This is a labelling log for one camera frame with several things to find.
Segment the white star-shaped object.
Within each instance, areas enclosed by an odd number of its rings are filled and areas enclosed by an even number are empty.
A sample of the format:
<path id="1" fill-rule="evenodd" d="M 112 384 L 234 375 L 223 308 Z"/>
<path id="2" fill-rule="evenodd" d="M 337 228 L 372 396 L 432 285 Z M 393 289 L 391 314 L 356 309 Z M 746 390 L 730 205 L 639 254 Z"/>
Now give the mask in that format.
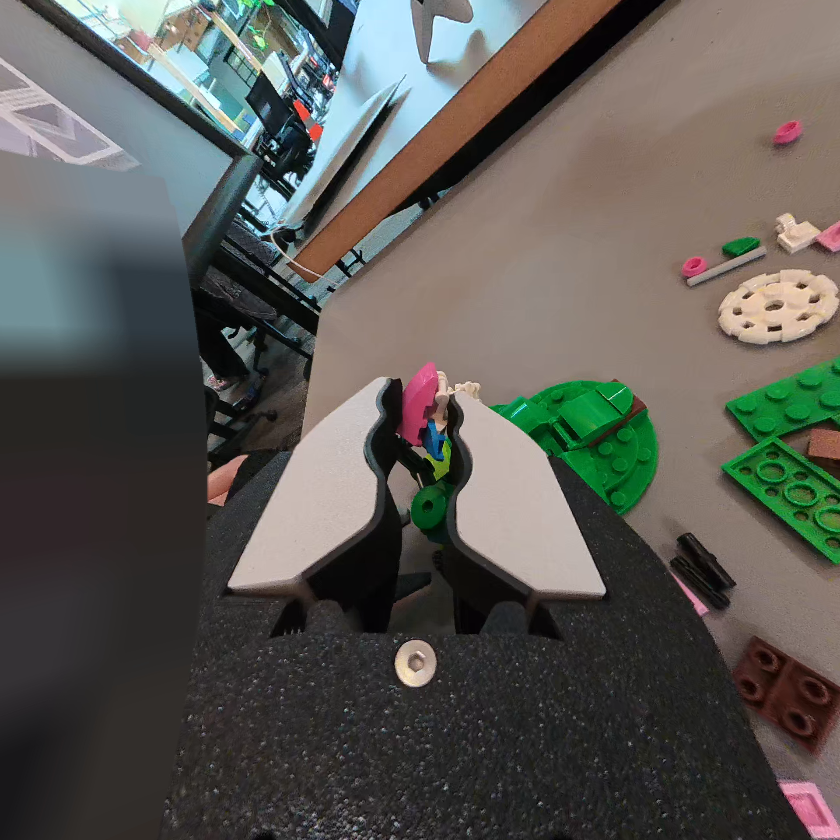
<path id="1" fill-rule="evenodd" d="M 444 18 L 460 24 L 468 24 L 474 17 L 470 1 L 410 1 L 416 48 L 421 62 L 426 65 L 431 50 L 434 21 Z"/>

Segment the black office chair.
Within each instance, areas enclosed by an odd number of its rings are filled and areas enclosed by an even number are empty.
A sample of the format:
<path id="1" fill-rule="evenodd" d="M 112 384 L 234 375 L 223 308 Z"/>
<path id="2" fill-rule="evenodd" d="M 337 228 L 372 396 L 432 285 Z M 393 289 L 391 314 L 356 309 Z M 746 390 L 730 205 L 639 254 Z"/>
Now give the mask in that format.
<path id="1" fill-rule="evenodd" d="M 207 459 L 210 466 L 219 467 L 242 453 L 244 440 L 260 419 L 277 420 L 273 409 L 256 410 L 268 376 L 268 370 L 259 368 L 266 339 L 278 341 L 305 359 L 306 380 L 312 356 L 298 339 L 277 329 L 273 307 L 214 266 L 207 268 L 192 296 L 199 354 L 211 373 L 205 381 L 206 422 L 208 436 L 217 443 L 208 447 Z M 255 348 L 251 367 L 230 343 L 226 329 L 251 335 Z"/>

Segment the pile of green pink lego pieces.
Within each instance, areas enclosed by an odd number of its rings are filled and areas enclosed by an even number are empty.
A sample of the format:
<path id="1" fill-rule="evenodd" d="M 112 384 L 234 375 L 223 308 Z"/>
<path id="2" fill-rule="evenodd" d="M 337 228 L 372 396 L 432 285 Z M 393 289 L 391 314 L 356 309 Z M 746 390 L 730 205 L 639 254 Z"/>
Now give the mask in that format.
<path id="1" fill-rule="evenodd" d="M 838 252 L 790 253 L 776 218 L 825 229 L 838 220 L 784 199 L 759 234 L 769 254 L 688 287 L 661 278 L 650 324 L 655 371 L 644 387 L 659 440 L 647 529 L 693 532 L 737 584 L 707 619 L 734 667 L 751 637 L 838 684 L 838 311 L 804 333 L 838 285 Z"/>

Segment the grey table with wooden edge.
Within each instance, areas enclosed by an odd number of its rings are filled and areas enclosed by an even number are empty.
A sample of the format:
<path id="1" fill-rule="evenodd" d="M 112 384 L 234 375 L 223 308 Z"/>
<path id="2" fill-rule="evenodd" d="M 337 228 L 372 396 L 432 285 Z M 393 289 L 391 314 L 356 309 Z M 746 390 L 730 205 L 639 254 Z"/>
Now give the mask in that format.
<path id="1" fill-rule="evenodd" d="M 448 163 L 618 2 L 543 2 L 289 259 L 313 282 Z"/>

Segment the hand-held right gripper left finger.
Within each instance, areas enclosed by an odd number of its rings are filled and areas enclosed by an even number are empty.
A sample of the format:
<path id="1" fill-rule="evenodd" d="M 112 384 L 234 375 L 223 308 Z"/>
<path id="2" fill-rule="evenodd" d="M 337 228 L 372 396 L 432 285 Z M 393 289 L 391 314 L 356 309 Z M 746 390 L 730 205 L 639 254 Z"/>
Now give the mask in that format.
<path id="1" fill-rule="evenodd" d="M 403 525 L 389 488 L 403 384 L 380 376 L 291 453 L 227 582 L 232 595 L 332 601 L 365 632 L 391 620 Z"/>

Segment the pink and blue lego piece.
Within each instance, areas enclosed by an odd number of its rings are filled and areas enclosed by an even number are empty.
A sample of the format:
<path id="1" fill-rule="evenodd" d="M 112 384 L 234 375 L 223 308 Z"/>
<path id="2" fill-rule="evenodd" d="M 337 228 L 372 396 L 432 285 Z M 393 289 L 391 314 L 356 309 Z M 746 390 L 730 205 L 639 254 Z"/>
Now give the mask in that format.
<path id="1" fill-rule="evenodd" d="M 402 421 L 397 433 L 408 444 L 444 460 L 448 410 L 448 380 L 433 362 L 426 363 L 408 382 L 402 395 Z"/>

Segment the green round lego base model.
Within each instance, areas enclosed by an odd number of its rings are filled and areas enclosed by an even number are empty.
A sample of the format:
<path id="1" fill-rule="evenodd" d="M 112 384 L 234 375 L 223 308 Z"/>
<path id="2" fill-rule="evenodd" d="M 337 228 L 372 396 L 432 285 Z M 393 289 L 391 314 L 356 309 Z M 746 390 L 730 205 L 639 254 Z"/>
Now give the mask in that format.
<path id="1" fill-rule="evenodd" d="M 491 408 L 562 460 L 619 515 L 652 484 L 658 439 L 646 404 L 618 381 L 568 381 Z"/>

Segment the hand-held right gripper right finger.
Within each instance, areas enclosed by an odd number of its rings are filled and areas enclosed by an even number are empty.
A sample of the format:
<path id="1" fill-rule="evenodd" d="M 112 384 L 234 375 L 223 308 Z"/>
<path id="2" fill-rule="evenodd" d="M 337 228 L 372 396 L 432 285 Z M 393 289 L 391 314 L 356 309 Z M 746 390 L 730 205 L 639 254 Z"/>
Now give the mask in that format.
<path id="1" fill-rule="evenodd" d="M 607 587 L 550 458 L 522 430 L 457 392 L 449 398 L 454 486 L 444 579 L 457 634 L 547 634 L 552 611 L 600 612 Z"/>

